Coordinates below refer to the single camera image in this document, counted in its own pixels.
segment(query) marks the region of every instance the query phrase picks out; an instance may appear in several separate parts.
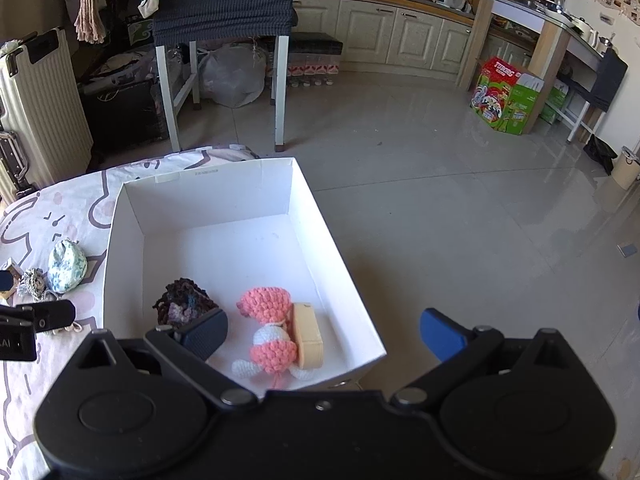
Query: cardboard box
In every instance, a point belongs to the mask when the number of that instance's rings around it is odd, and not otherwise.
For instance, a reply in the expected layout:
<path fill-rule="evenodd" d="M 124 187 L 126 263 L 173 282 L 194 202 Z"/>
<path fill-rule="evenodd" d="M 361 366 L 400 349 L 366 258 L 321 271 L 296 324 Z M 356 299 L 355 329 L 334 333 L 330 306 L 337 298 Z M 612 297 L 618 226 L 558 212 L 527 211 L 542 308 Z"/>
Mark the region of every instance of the cardboard box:
<path fill-rule="evenodd" d="M 563 83 L 559 79 L 556 79 L 554 87 L 551 89 L 551 92 L 549 92 L 549 97 L 546 99 L 546 102 L 551 103 L 556 108 L 562 108 L 568 93 L 569 85 Z M 558 115 L 553 108 L 547 104 L 545 104 L 545 107 L 542 108 L 542 111 L 540 112 L 540 118 L 549 124 L 555 123 L 557 116 Z"/>
<path fill-rule="evenodd" d="M 288 389 L 360 378 L 386 355 L 311 191 L 293 158 L 223 164 L 134 180 L 113 214 L 104 279 L 104 327 L 140 337 L 157 324 L 164 287 L 191 278 L 222 307 L 229 335 L 208 363 L 261 396 L 273 377 L 239 380 L 254 319 L 236 301 L 254 286 L 282 286 L 314 306 L 324 365 L 310 381 L 286 374 Z"/>
<path fill-rule="evenodd" d="M 543 85 L 539 77 L 493 57 L 482 67 L 471 107 L 494 130 L 519 135 Z"/>

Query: red and green box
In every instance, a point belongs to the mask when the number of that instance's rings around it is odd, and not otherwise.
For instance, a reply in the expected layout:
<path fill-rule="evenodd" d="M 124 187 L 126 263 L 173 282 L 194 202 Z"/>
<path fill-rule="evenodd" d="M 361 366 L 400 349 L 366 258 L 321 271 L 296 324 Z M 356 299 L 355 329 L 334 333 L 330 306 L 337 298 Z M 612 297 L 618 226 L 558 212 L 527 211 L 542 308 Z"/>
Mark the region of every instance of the red and green box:
<path fill-rule="evenodd" d="M 494 130 L 519 135 L 543 85 L 539 77 L 494 57 L 482 67 L 471 107 Z"/>

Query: white plastic bag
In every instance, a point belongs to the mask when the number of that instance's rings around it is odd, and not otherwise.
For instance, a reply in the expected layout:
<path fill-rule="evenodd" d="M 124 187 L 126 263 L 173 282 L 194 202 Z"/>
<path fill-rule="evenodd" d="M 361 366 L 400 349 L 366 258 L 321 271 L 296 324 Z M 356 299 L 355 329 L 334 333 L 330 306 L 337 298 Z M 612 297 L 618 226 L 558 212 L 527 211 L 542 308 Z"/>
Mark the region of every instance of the white plastic bag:
<path fill-rule="evenodd" d="M 254 101 L 264 89 L 266 56 L 251 44 L 231 44 L 209 53 L 200 76 L 202 97 L 229 108 Z"/>

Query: black bag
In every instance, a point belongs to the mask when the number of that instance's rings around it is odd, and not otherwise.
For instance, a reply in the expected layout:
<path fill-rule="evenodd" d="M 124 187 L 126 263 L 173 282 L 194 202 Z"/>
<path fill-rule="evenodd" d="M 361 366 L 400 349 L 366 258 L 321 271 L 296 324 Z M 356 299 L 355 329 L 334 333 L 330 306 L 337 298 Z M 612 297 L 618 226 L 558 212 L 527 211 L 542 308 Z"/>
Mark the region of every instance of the black bag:
<path fill-rule="evenodd" d="M 600 164 L 608 175 L 613 171 L 613 159 L 618 156 L 606 142 L 600 140 L 595 135 L 589 137 L 589 142 L 583 148 L 591 160 Z"/>

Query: high table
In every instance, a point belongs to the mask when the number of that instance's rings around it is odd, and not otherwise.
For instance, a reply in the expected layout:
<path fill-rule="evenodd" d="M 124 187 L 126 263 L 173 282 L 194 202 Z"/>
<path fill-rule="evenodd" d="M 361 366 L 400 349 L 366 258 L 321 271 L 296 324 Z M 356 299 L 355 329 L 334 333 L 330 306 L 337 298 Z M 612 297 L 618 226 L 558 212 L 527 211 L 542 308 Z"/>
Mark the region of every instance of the high table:
<path fill-rule="evenodd" d="M 536 101 L 529 119 L 522 131 L 527 134 L 535 124 L 538 115 L 545 105 L 549 92 L 554 86 L 556 75 L 560 69 L 564 53 L 569 51 L 594 72 L 598 69 L 602 56 L 590 46 L 571 27 L 555 20 L 542 12 L 533 10 L 513 0 L 480 0 L 474 26 L 469 37 L 466 57 L 458 76 L 458 87 L 468 90 L 473 83 L 476 65 L 484 47 L 493 15 L 530 28 L 540 34 L 536 49 L 527 69 L 535 76 L 543 79 L 545 84 Z"/>

